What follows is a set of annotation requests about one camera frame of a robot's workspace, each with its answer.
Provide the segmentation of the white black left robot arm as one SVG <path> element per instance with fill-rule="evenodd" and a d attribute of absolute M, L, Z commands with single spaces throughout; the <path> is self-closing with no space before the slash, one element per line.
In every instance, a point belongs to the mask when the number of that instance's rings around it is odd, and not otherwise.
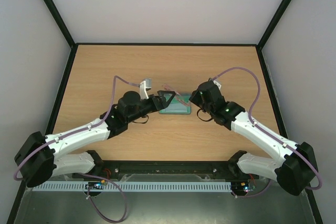
<path fill-rule="evenodd" d="M 139 93 L 128 91 L 110 111 L 88 124 L 57 134 L 32 133 L 14 157 L 21 180 L 32 188 L 60 174 L 90 172 L 95 166 L 92 156 L 77 156 L 73 151 L 123 133 L 129 123 L 167 108 L 174 97 L 174 91 L 160 90 L 143 99 Z"/>

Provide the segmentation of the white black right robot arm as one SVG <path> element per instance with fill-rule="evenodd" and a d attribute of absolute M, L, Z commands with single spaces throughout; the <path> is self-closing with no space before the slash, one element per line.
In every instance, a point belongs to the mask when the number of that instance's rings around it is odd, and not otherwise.
<path fill-rule="evenodd" d="M 245 137 L 270 156 L 264 158 L 244 151 L 236 153 L 236 160 L 229 164 L 232 176 L 255 174 L 266 177 L 294 196 L 307 189 L 316 176 L 318 167 L 311 145 L 298 144 L 276 134 L 239 104 L 226 101 L 214 81 L 201 83 L 192 92 L 190 102 L 208 113 L 218 125 Z"/>

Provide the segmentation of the grey glasses case green lining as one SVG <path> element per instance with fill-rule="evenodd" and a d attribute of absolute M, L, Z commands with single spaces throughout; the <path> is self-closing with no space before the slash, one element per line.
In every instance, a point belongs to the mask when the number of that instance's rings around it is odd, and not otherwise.
<path fill-rule="evenodd" d="M 189 115 L 191 114 L 191 105 L 189 98 L 190 93 L 182 93 L 181 95 L 176 95 L 171 101 L 170 105 L 159 111 L 160 114 L 177 114 L 177 115 Z"/>

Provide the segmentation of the light blue cleaning cloth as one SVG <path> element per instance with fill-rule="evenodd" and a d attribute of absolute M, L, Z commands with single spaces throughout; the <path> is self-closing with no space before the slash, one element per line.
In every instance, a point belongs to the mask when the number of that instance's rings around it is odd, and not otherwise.
<path fill-rule="evenodd" d="M 186 113 L 189 106 L 182 104 L 180 101 L 173 99 L 169 106 L 165 109 L 167 113 Z"/>

